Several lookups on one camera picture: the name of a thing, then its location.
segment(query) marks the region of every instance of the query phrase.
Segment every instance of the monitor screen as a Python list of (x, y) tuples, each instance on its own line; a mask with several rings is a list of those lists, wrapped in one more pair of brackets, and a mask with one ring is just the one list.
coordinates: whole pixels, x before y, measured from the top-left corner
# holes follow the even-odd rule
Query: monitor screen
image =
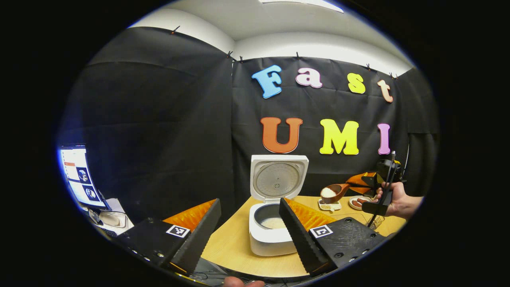
[(59, 158), (64, 179), (76, 200), (87, 207), (109, 209), (92, 181), (85, 144), (60, 146)]

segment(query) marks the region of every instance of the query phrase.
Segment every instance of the letter m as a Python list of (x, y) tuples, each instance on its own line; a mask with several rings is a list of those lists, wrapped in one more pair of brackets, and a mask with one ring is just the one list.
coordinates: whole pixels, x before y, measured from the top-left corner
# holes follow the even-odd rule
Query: letter m
[(342, 152), (344, 146), (344, 154), (356, 155), (360, 152), (358, 150), (357, 143), (357, 132), (359, 127), (357, 122), (346, 122), (342, 132), (340, 132), (337, 123), (335, 123), (332, 119), (323, 119), (320, 121), (320, 124), (324, 127), (324, 144), (319, 150), (321, 154), (333, 153), (331, 142), (335, 145), (337, 154)]

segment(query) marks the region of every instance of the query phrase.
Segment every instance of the black fabric curtain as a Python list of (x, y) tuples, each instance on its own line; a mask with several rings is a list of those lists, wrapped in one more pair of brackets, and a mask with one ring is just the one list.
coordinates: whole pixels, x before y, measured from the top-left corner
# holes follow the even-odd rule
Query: black fabric curtain
[(180, 33), (123, 31), (85, 67), (60, 143), (84, 142), (105, 198), (133, 223), (220, 198), (234, 212), (232, 59)]
[[(272, 65), (282, 68), (281, 93), (264, 99), (263, 90), (251, 75)], [(312, 68), (320, 72), (321, 88), (302, 86), (296, 82), (298, 69)], [(347, 75), (361, 75), (366, 91), (363, 94), (349, 90)], [(384, 80), (391, 86), (393, 102), (384, 98), (377, 82)], [(285, 120), (298, 117), (303, 120), (299, 130), (297, 148), (289, 154), (305, 155), (309, 159), (308, 172), (300, 195), (319, 196), (320, 191), (334, 183), (344, 183), (349, 177), (374, 170), (376, 162), (389, 155), (379, 155), (380, 132), (377, 124), (390, 125), (389, 146), (396, 151), (396, 159), (404, 162), (408, 137), (405, 116), (402, 111), (401, 94), (390, 76), (365, 67), (320, 58), (272, 57), (251, 59), (234, 63), (232, 138), (234, 155), (234, 180), (236, 196), (250, 195), (249, 172), (252, 154), (271, 154), (262, 144), (263, 117), (278, 117), (277, 140), (285, 144), (289, 140), (289, 126)], [(342, 131), (347, 121), (358, 122), (357, 155), (321, 154), (324, 128), (322, 119), (333, 119)]]
[(399, 76), (396, 84), (402, 95), (410, 141), (405, 191), (410, 196), (423, 196), (429, 192), (436, 171), (439, 109), (425, 76), (416, 68)]
[[(251, 76), (282, 68), (282, 92), (264, 99)], [(296, 83), (298, 69), (320, 72), (323, 86)], [(363, 77), (366, 91), (353, 93), (347, 75)], [(388, 103), (377, 82), (390, 85)], [(263, 117), (278, 117), (277, 141), (289, 140), (285, 120), (303, 120), (299, 144), (289, 154), (310, 165), (301, 195), (318, 196), (333, 183), (373, 170), (379, 155), (377, 124), (390, 125), (390, 149), (409, 159), (406, 192), (430, 184), (437, 154), (437, 116), (430, 89), (414, 70), (393, 79), (365, 67), (320, 58), (274, 57), (232, 63), (224, 52), (193, 37), (149, 27), (129, 28), (85, 67), (63, 116), (59, 142), (84, 142), (91, 176), (106, 198), (118, 198), (133, 223), (164, 219), (220, 198), (228, 219), (250, 196), (250, 159), (271, 154), (263, 146)], [(359, 154), (320, 154), (322, 119), (340, 130), (359, 124)]]

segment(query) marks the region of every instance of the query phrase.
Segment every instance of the blue letter f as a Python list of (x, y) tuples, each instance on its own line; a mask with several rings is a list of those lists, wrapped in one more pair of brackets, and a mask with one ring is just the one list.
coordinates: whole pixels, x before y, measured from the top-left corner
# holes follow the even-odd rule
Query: blue letter f
[(275, 72), (281, 72), (282, 68), (278, 65), (272, 65), (269, 68), (265, 68), (262, 71), (258, 71), (255, 74), (251, 75), (252, 79), (257, 79), (260, 86), (264, 90), (264, 94), (262, 95), (265, 99), (276, 95), (277, 93), (282, 91), (282, 88), (276, 87), (273, 83), (281, 84), (282, 79)]

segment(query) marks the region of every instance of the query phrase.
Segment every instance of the wooden table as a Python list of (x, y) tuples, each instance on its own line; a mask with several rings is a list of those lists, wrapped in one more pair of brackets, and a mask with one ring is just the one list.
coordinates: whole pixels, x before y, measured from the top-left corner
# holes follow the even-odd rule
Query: wooden table
[[(293, 200), (337, 220), (352, 217), (366, 225), (372, 217), (372, 214), (350, 207), (348, 203), (350, 197), (343, 197), (340, 200), (342, 208), (332, 213), (331, 211), (319, 209), (319, 198), (297, 196)], [(202, 258), (225, 268), (256, 276), (307, 276), (308, 273), (304, 270), (297, 253), (266, 257), (255, 255), (251, 251), (248, 216), (250, 207), (257, 203), (261, 203), (261, 201), (250, 197), (229, 220), (218, 228), (209, 238), (206, 248), (202, 253)], [(375, 230), (383, 236), (388, 236), (398, 231), (405, 224), (405, 220), (398, 217), (386, 217), (383, 219), (384, 221)]]

